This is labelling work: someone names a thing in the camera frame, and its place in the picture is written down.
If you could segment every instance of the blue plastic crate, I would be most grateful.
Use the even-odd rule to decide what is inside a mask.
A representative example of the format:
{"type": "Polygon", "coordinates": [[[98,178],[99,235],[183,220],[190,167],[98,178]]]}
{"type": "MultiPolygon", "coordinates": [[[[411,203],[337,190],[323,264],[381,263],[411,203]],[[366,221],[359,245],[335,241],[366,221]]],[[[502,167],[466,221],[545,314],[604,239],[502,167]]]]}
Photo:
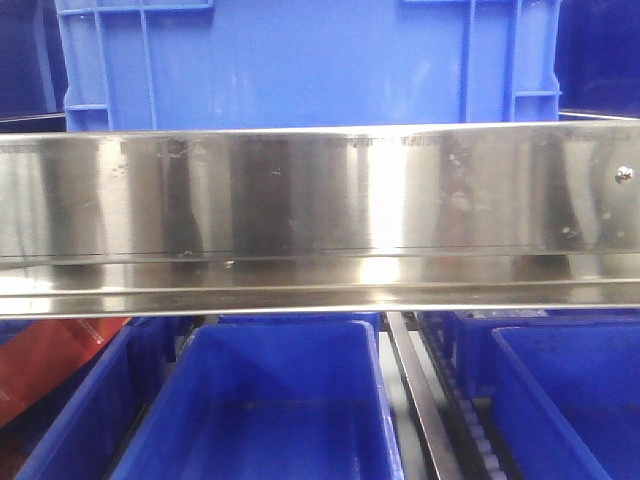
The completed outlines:
{"type": "Polygon", "coordinates": [[[0,1],[0,118],[61,112],[67,88],[53,0],[0,1]]]}
{"type": "Polygon", "coordinates": [[[33,320],[0,320],[0,345],[7,343],[32,322],[33,320]]]}
{"type": "Polygon", "coordinates": [[[56,0],[70,130],[554,120],[561,0],[56,0]]]}
{"type": "Polygon", "coordinates": [[[528,480],[639,478],[640,326],[493,331],[493,418],[528,480]]]}
{"type": "Polygon", "coordinates": [[[422,312],[421,328],[437,322],[446,358],[452,360],[455,379],[466,398],[495,393],[498,353],[491,330],[528,325],[640,322],[634,309],[601,310],[479,310],[422,312]]]}
{"type": "Polygon", "coordinates": [[[637,0],[563,0],[563,109],[640,116],[639,18],[637,0]]]}
{"type": "Polygon", "coordinates": [[[29,455],[15,479],[102,479],[175,361],[175,337],[193,320],[132,320],[97,359],[5,427],[29,455]]]}
{"type": "Polygon", "coordinates": [[[403,473],[364,322],[201,328],[112,480],[403,473]]]}
{"type": "Polygon", "coordinates": [[[373,327],[376,346],[380,342],[380,312],[304,312],[304,313],[267,313],[255,315],[220,315],[221,324],[235,325],[284,325],[297,323],[333,323],[359,320],[373,327]]]}

